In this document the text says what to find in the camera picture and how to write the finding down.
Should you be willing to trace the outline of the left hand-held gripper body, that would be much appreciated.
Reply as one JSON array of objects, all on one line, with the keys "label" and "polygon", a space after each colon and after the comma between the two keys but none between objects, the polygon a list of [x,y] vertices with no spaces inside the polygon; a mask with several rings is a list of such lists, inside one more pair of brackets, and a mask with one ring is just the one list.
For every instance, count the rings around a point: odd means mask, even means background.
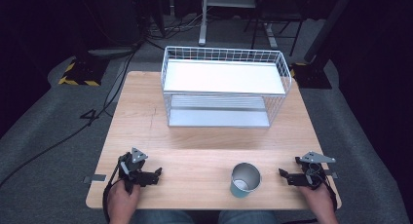
[{"label": "left hand-held gripper body", "polygon": [[154,172],[143,171],[142,168],[148,156],[133,147],[130,152],[118,160],[119,178],[125,181],[125,189],[130,194],[134,185],[146,187],[156,185],[159,177]]}]

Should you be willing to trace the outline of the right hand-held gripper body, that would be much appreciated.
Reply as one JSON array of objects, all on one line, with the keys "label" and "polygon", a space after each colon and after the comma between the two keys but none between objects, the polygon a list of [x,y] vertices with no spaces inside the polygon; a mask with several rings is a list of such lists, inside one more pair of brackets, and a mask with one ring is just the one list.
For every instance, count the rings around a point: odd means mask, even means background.
[{"label": "right hand-held gripper body", "polygon": [[295,162],[302,169],[301,173],[287,173],[286,181],[288,185],[309,187],[312,190],[318,189],[321,184],[329,186],[329,181],[323,164],[332,164],[336,160],[324,156],[314,151],[310,151],[304,156],[296,157]]}]

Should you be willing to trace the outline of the light blue metal cup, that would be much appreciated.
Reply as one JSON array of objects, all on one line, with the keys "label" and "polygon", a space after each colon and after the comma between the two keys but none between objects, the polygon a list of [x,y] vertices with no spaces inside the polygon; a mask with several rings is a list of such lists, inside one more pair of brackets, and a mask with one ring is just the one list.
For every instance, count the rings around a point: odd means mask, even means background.
[{"label": "light blue metal cup", "polygon": [[261,173],[250,163],[234,166],[231,173],[230,192],[236,198],[244,198],[255,191],[261,184]]}]

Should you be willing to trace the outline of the white wire shelf rack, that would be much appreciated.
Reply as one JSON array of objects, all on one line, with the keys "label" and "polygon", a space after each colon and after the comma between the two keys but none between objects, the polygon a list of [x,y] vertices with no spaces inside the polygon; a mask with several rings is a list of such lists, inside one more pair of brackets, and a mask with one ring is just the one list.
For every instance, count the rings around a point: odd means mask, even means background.
[{"label": "white wire shelf rack", "polygon": [[170,127],[270,127],[292,83],[280,51],[173,47],[161,87]]}]

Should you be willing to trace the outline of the person's right hand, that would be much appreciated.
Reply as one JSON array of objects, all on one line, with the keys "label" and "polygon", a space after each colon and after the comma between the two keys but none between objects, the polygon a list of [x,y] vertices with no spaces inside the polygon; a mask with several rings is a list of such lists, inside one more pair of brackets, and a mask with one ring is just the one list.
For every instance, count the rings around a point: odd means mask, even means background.
[{"label": "person's right hand", "polygon": [[324,184],[316,190],[304,186],[299,186],[298,190],[304,196],[319,224],[339,224],[330,193]]}]

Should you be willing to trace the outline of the person's left hand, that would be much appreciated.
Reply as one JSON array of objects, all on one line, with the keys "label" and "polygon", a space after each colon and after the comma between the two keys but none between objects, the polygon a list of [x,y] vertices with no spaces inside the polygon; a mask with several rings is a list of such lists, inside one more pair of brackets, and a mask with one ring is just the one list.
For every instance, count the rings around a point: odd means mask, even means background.
[{"label": "person's left hand", "polygon": [[109,191],[107,210],[110,224],[129,224],[137,208],[140,186],[134,185],[129,194],[125,189],[125,181],[117,181]]}]

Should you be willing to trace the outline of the black yellow striped stand base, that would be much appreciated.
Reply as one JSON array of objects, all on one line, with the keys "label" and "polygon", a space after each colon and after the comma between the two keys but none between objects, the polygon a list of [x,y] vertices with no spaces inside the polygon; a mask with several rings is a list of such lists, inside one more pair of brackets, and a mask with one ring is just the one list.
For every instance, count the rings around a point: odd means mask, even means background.
[{"label": "black yellow striped stand base", "polygon": [[312,64],[291,63],[290,74],[300,89],[331,90],[332,86],[323,70],[315,69]]},{"label": "black yellow striped stand base", "polygon": [[60,85],[100,86],[108,64],[109,60],[103,58],[92,58],[90,61],[73,58],[58,83]]}]

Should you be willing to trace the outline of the black chair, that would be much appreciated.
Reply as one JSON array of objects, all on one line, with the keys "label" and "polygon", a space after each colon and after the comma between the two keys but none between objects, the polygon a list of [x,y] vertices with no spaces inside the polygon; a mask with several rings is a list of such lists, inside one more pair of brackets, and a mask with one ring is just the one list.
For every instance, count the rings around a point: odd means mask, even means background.
[{"label": "black chair", "polygon": [[289,56],[293,55],[296,43],[306,19],[307,0],[254,0],[254,9],[244,30],[253,22],[250,48],[253,50],[258,37],[258,28],[265,30],[270,39],[292,39]]}]

